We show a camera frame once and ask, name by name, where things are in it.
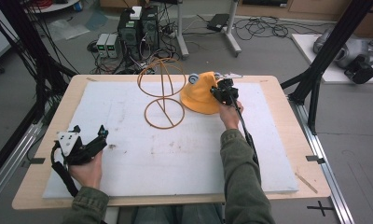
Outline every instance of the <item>white board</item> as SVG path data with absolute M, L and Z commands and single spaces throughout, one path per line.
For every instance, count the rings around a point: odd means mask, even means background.
M 159 85 L 147 83 L 145 90 L 156 91 Z M 237 83 L 235 87 L 244 105 L 247 129 L 255 141 L 263 190 L 297 191 L 294 172 L 259 84 Z M 79 125 L 82 141 L 87 144 L 97 136 L 100 125 L 108 129 L 102 190 L 110 196 L 222 193 L 219 139 L 225 127 L 219 115 L 202 115 L 186 108 L 180 125 L 159 130 L 150 127 L 144 118 L 145 107 L 154 99 L 134 82 L 91 82 L 85 89 L 69 130 Z M 43 197 L 70 197 L 53 171 Z
M 312 63 L 315 56 L 317 56 L 312 50 L 314 42 L 321 35 L 292 35 L 294 42 L 297 47 L 302 51 L 305 58 Z M 326 84 L 352 84 L 353 82 L 349 80 L 346 75 L 344 75 L 344 69 L 338 67 L 335 63 L 331 63 L 325 70 L 323 75 L 323 82 Z M 373 78 L 371 78 L 367 83 L 373 83 Z

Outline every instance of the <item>person's left hand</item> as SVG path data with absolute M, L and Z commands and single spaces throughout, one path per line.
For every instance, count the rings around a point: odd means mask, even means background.
M 102 180 L 102 155 L 103 152 L 100 151 L 89 163 L 69 166 L 70 175 L 82 187 L 99 189 L 100 181 Z

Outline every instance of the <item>cable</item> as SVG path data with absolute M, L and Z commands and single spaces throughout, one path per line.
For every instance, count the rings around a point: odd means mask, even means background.
M 202 45 L 194 42 L 194 41 L 186 41 L 186 43 L 191 43 L 191 44 L 195 44 L 198 46 L 199 49 L 204 49 L 204 50 L 207 50 L 207 51 L 218 51 L 218 50 L 224 50 L 224 49 L 228 49 L 228 48 L 222 48 L 222 49 L 207 49 L 205 47 L 203 47 Z
M 209 33 L 183 33 L 183 35 L 197 35 L 197 36 L 204 36 L 204 35 L 217 35 L 221 34 L 218 32 L 209 32 Z
M 127 7 L 129 7 L 129 4 L 125 0 L 123 0 L 123 2 L 126 4 Z
M 205 20 L 202 16 L 200 15 L 196 15 L 197 17 L 201 18 L 203 21 L 205 21 L 206 23 L 209 23 L 209 21 Z
M 145 39 L 146 39 L 147 35 L 148 35 L 148 33 L 145 33 L 144 37 L 140 41 L 139 54 L 140 54 L 140 56 L 141 56 L 141 58 L 142 58 L 143 61 L 147 60 L 151 56 L 151 46 L 149 44 L 147 44 L 148 45 L 148 56 L 145 58 L 144 55 L 143 55 L 143 53 L 142 53 L 143 52 L 142 45 L 143 45 L 143 42 L 146 43 Z
M 274 17 L 249 18 L 234 23 L 236 34 L 242 40 L 250 40 L 253 37 L 272 36 L 292 39 L 289 36 L 289 30 L 293 30 L 298 34 L 321 34 L 321 32 L 311 29 L 310 26 L 321 27 L 326 25 L 334 26 L 334 23 L 327 22 L 322 24 L 303 24 L 301 22 L 294 21 L 280 21 L 278 18 Z M 308 32 L 301 33 L 295 27 L 302 28 Z M 244 29 L 248 32 L 248 36 L 240 34 L 240 30 Z
M 49 28 L 47 26 L 47 22 L 45 20 L 45 18 L 42 18 L 42 21 L 44 22 L 44 25 L 42 25 L 40 22 L 38 23 L 38 25 L 40 26 L 40 28 L 44 31 L 44 34 L 46 35 L 46 37 L 48 38 L 49 40 L 49 43 L 50 45 L 52 46 L 55 54 L 56 54 L 56 57 L 58 59 L 58 62 L 60 64 L 62 64 L 62 61 L 59 57 L 59 54 L 58 52 L 63 56 L 63 58 L 67 61 L 67 63 L 76 71 L 77 74 L 80 74 L 74 67 L 73 65 L 68 61 L 68 59 L 64 56 L 64 54 L 62 53 L 62 51 L 58 48 L 58 46 L 55 44 L 55 42 L 53 41 L 53 38 L 52 38 L 52 35 L 50 34 L 50 31 L 49 31 Z
M 195 23 L 196 21 L 204 21 L 204 20 L 195 20 L 195 21 L 193 21 L 193 22 L 191 22 L 184 30 L 183 30 L 183 33 L 187 30 L 187 29 L 189 29 L 189 27 L 191 26 L 191 25 L 193 25 L 193 23 Z
M 167 7 L 167 4 L 166 3 L 163 3 L 163 4 L 160 4 L 160 7 L 163 7 L 164 6 L 164 9 L 163 10 L 161 10 L 160 12 L 159 12 L 159 20 L 161 21 L 162 20 L 162 18 L 164 17 L 164 16 L 166 16 L 166 19 L 167 19 L 167 23 L 169 24 L 170 23 L 170 17 L 169 17 L 169 11 L 167 10 L 168 8 L 170 8 L 170 7 L 172 7 L 172 6 L 174 6 L 173 4 L 171 4 L 171 5 L 169 5 L 168 7 Z
M 244 119 L 242 118 L 242 112 L 240 111 L 237 105 L 237 100 L 233 97 L 233 94 L 230 92 L 229 88 L 225 88 L 225 90 L 228 92 L 228 96 L 232 101 L 232 106 L 235 107 L 237 115 L 239 116 L 240 123 L 242 124 L 242 129 L 244 130 L 245 140 L 247 141 L 248 145 L 254 150 L 253 161 L 256 163 L 257 166 L 259 166 L 259 159 L 256 154 L 256 147 L 254 146 L 253 136 L 251 136 L 251 134 L 247 131 L 247 128 L 245 127 Z
M 32 158 L 30 158 L 30 156 L 29 156 L 30 150 L 33 148 L 33 146 L 35 144 L 37 144 L 39 141 L 41 141 L 41 139 L 44 137 L 44 135 L 45 134 L 43 133 L 39 138 L 37 138 L 35 140 L 35 142 L 32 143 L 32 145 L 29 147 L 29 149 L 27 149 L 27 152 L 26 152 L 26 159 L 27 159 L 27 161 L 32 161 Z

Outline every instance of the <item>concrete floor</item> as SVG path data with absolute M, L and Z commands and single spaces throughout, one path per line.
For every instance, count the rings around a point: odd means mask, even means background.
M 69 19 L 72 25 L 86 24 L 94 15 L 93 9 L 80 13 L 65 9 L 46 15 L 48 21 Z M 184 19 L 190 24 L 197 17 Z M 101 33 L 116 31 L 117 20 L 107 19 L 96 30 L 70 40 L 56 41 L 56 45 L 80 74 L 88 74 L 94 68 L 94 60 L 86 46 Z M 194 22 L 202 27 L 204 22 Z M 325 26 L 314 27 L 323 32 Z M 235 58 L 222 35 L 186 35 L 190 56 L 182 61 L 185 73 L 217 71 L 244 75 L 275 76 L 279 82 L 294 77 L 309 66 L 295 43 L 287 38 L 253 37 L 240 40 L 242 53 Z M 0 74 L 0 149 L 19 125 L 35 101 L 35 82 L 27 73 L 18 56 L 10 51 L 0 63 L 6 68 Z M 284 90 L 290 93 L 295 87 Z M 325 150 L 340 189 L 349 206 L 355 223 L 373 224 L 373 84 L 323 84 L 317 111 L 316 131 Z M 18 168 L 0 194 L 0 223 L 59 223 L 66 209 L 16 211 L 11 207 L 26 166 Z M 283 208 L 291 207 L 300 216 L 290 216 Z M 119 223 L 129 219 L 132 208 L 125 208 Z M 275 202 L 273 212 L 278 223 L 337 223 L 334 214 L 315 219 L 320 212 L 306 211 L 300 202 Z

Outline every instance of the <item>person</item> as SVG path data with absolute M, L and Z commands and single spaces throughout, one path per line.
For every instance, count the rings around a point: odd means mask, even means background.
M 242 112 L 242 103 L 238 101 L 237 106 Z M 261 188 L 259 167 L 253 161 L 255 150 L 239 131 L 240 120 L 235 108 L 219 104 L 219 114 L 226 128 L 221 135 L 220 151 L 225 177 L 226 223 L 275 223 L 269 200 Z M 70 166 L 69 172 L 82 188 L 63 223 L 100 223 L 109 201 L 108 196 L 99 190 L 102 152 L 90 163 Z

